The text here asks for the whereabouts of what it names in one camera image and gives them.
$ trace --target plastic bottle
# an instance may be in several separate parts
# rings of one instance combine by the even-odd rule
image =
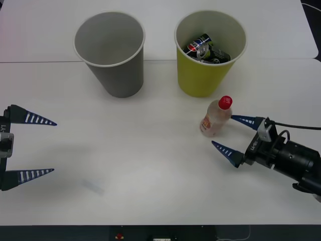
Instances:
[[[232,98],[223,96],[220,100],[213,101],[207,114],[201,121],[200,129],[206,137],[213,137],[232,116]]]

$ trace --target yellow paper cup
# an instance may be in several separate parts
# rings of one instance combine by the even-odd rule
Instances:
[[[228,53],[231,61],[207,64],[192,59],[183,52],[188,44],[208,34],[215,46]],[[181,89],[194,97],[211,95],[229,69],[247,47],[247,35],[232,16],[218,11],[199,11],[187,15],[175,28],[178,82]]]

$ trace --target paper cup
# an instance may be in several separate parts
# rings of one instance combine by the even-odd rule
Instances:
[[[214,44],[231,56],[231,61],[207,64],[192,59],[183,52],[188,44],[208,34]],[[178,82],[181,89],[194,97],[211,95],[229,69],[247,47],[247,35],[232,16],[218,11],[199,11],[187,15],[175,28]]]
[[[145,30],[137,19],[104,12],[79,27],[74,48],[107,92],[124,98],[142,87],[144,42]]]

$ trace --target soda can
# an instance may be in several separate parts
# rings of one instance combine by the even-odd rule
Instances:
[[[196,52],[198,48],[206,42],[212,42],[210,36],[207,34],[203,34],[200,36],[198,39],[194,40],[191,42],[183,51],[186,53],[188,56],[195,57],[196,58]]]
[[[229,54],[208,43],[202,43],[201,46],[198,47],[196,57],[215,64],[226,63],[231,60],[231,56]]]

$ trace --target table surface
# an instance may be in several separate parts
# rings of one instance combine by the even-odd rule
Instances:
[[[314,59],[242,57],[209,98],[181,91],[176,61],[145,61],[144,85],[126,99],[81,62],[2,63],[0,73],[0,109],[18,104],[58,123],[12,126],[8,170],[55,171],[1,192],[0,225],[321,224],[320,203],[293,180],[259,164],[236,169],[210,141],[245,151],[255,131],[232,120],[213,139],[199,131],[225,94],[235,114],[320,126]],[[321,150],[320,132],[290,132]]]
[[[247,30],[251,56],[318,54],[300,0],[10,0],[0,12],[0,62],[80,61],[74,34],[87,17],[102,11],[127,12],[143,23],[146,60],[176,59],[177,22],[204,9],[237,18]]]

